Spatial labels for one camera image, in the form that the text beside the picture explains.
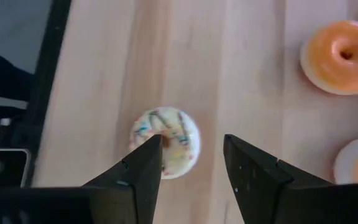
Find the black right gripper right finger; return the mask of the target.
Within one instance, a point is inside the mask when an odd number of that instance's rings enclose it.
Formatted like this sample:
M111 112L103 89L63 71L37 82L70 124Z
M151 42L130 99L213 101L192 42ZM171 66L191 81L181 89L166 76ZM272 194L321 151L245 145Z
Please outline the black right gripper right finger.
M312 188L332 183L305 172L233 134L224 135L224 161L244 224L309 224L308 202L286 207L289 187Z

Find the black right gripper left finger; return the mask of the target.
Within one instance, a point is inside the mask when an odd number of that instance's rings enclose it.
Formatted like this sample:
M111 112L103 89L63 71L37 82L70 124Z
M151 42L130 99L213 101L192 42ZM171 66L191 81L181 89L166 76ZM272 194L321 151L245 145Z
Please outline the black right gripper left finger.
M85 185L113 187L123 185L134 194L137 224L152 224L162 176L163 136L155 134L110 169Z

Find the small white sprinkle donut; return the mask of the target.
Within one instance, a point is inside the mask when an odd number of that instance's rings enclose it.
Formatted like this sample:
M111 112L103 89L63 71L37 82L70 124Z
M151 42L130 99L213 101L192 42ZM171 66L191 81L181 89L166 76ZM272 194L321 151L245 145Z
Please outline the small white sprinkle donut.
M132 126L129 149L133 151L155 134L163 137L162 179L176 179L195 166L201 153L201 136L189 115L163 106L145 111Z

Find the dark blurry object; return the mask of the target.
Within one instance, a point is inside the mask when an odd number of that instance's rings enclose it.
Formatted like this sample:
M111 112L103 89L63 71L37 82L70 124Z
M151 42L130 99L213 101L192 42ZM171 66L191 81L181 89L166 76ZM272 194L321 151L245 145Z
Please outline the dark blurry object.
M33 74L27 73L0 56L0 97L29 101Z

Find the black aluminium rig frame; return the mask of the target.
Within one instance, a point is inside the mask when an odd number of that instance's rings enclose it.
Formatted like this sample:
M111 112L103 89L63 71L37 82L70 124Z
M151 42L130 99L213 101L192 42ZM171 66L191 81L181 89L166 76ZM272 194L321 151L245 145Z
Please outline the black aluminium rig frame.
M31 153L32 183L72 0L0 0L0 56L33 74L29 101L0 97L0 148Z

